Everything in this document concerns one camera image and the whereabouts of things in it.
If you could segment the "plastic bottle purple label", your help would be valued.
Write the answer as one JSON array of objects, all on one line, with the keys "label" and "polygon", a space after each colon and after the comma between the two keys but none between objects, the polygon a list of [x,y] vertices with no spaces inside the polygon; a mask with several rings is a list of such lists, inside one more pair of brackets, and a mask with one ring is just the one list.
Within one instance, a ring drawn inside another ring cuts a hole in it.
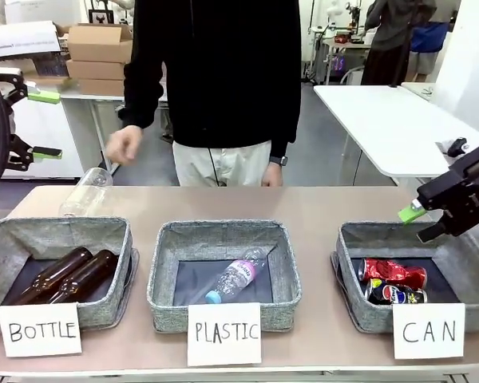
[{"label": "plastic bottle purple label", "polygon": [[217,278],[204,299],[208,304],[234,302],[268,263],[270,251],[261,247],[247,249],[240,259],[232,261]]}]

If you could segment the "background lab workbench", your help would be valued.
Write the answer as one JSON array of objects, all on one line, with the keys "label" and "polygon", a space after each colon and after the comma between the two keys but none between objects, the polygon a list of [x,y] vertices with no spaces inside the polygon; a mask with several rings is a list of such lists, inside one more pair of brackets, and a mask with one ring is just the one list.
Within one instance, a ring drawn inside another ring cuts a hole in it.
[{"label": "background lab workbench", "polygon": [[363,42],[337,43],[333,38],[315,36],[307,79],[314,85],[348,82],[354,72],[362,72],[370,51]]}]

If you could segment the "person's left forearm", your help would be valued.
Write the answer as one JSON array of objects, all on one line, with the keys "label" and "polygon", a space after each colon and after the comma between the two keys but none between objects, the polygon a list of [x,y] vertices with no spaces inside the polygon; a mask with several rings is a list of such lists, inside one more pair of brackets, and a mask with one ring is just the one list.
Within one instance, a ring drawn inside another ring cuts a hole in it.
[{"label": "person's left forearm", "polygon": [[276,93],[275,127],[272,129],[270,156],[286,155],[287,146],[295,142],[301,108],[299,77],[280,86]]}]

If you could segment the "clear plastic bottle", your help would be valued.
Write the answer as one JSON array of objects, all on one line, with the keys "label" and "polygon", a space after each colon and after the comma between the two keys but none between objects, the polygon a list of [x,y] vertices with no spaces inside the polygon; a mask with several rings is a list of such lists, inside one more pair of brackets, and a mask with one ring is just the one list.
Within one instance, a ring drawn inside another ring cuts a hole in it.
[{"label": "clear plastic bottle", "polygon": [[101,206],[106,192],[113,186],[112,175],[104,168],[90,168],[73,187],[59,207],[60,216],[89,216]]}]

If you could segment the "crushed red soda can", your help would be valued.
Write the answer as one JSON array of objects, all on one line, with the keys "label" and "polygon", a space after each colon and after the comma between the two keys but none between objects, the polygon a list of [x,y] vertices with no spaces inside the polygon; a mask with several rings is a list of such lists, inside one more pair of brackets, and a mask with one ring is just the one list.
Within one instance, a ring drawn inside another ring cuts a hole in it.
[{"label": "crushed red soda can", "polygon": [[403,266],[388,259],[361,259],[358,265],[358,280],[366,282],[373,278],[416,290],[426,287],[427,272],[423,267]]}]

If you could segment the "open cardboard box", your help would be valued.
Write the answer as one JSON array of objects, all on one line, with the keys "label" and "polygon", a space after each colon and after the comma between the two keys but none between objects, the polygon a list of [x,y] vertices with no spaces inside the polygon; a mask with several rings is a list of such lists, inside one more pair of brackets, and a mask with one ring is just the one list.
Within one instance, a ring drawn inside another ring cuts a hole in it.
[{"label": "open cardboard box", "polygon": [[73,61],[126,64],[133,35],[124,24],[81,24],[69,28],[67,44]]}]

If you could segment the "flat closed cardboard box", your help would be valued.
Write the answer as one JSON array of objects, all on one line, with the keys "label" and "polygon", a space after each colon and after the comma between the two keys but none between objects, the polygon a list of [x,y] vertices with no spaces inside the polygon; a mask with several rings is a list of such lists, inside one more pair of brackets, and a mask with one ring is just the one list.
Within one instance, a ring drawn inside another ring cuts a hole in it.
[{"label": "flat closed cardboard box", "polygon": [[118,81],[124,78],[124,65],[121,63],[68,60],[66,66],[73,79]]},{"label": "flat closed cardboard box", "polygon": [[124,96],[124,84],[122,80],[95,80],[81,79],[78,81],[82,94],[96,96]]}]

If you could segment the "grey basket labelled plastic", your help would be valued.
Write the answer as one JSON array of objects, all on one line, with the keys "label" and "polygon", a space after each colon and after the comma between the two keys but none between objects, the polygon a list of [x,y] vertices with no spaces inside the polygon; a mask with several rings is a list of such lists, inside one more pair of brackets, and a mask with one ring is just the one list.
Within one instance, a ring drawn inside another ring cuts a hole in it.
[{"label": "grey basket labelled plastic", "polygon": [[147,302],[160,333],[240,340],[289,331],[301,297],[293,247],[279,222],[173,221],[159,231]]}]

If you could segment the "bystander in blue top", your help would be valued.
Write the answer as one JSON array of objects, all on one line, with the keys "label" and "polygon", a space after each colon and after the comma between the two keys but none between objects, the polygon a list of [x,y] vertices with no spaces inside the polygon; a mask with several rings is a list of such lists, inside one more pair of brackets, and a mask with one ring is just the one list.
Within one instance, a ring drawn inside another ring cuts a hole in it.
[{"label": "bystander in blue top", "polygon": [[433,72],[448,32],[449,23],[445,22],[428,22],[414,28],[406,82],[424,82]]}]

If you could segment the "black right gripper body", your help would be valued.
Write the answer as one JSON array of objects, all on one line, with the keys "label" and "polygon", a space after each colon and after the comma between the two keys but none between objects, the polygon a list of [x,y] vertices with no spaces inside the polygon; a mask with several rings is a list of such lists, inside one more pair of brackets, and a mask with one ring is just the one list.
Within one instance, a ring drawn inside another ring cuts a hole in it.
[{"label": "black right gripper body", "polygon": [[427,211],[441,210],[449,234],[459,236],[479,224],[479,147],[449,166],[449,171],[417,189]]}]

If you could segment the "brown glass bottle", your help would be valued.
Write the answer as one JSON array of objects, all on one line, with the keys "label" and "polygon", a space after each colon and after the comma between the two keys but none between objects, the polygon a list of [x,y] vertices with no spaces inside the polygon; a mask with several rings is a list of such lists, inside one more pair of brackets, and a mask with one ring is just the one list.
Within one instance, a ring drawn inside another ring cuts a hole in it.
[{"label": "brown glass bottle", "polygon": [[112,251],[99,251],[63,280],[47,304],[84,302],[107,278],[114,275],[118,259]]},{"label": "brown glass bottle", "polygon": [[13,306],[46,304],[58,292],[64,279],[92,257],[93,254],[85,247],[71,250],[34,277],[28,287],[19,296],[9,301],[9,304]]}]

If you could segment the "wooden shelf board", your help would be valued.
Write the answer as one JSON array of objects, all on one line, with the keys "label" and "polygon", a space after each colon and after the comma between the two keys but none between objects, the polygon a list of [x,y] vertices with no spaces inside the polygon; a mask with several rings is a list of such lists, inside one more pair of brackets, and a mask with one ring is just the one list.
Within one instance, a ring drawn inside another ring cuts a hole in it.
[{"label": "wooden shelf board", "polygon": [[24,73],[23,77],[26,81],[35,82],[39,87],[66,89],[75,84],[75,81],[71,77],[38,76],[35,73]]}]

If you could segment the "dark blue Pepsi can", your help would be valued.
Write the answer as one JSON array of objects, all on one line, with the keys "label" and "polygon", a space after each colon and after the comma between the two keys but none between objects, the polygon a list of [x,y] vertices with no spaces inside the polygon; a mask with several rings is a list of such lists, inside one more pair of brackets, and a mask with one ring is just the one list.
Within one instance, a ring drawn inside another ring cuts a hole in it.
[{"label": "dark blue Pepsi can", "polygon": [[427,293],[424,290],[414,290],[408,286],[391,284],[379,278],[372,278],[367,282],[365,297],[375,305],[428,302]]}]

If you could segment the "person in black sweater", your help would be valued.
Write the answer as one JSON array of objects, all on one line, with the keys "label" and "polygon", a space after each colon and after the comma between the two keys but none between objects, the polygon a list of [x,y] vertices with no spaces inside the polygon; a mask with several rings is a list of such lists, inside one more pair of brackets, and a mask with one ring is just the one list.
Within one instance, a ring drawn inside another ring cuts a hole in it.
[{"label": "person in black sweater", "polygon": [[262,186],[301,57],[299,0],[135,0],[129,63],[162,64],[183,186]]}]

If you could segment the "white paper sign BOTTLE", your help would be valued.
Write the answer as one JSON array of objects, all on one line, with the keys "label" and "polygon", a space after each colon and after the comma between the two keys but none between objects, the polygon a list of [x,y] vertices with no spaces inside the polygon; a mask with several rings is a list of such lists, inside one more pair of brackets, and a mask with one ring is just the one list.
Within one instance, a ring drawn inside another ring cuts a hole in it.
[{"label": "white paper sign BOTTLE", "polygon": [[0,329],[7,357],[82,352],[75,303],[0,306]]}]

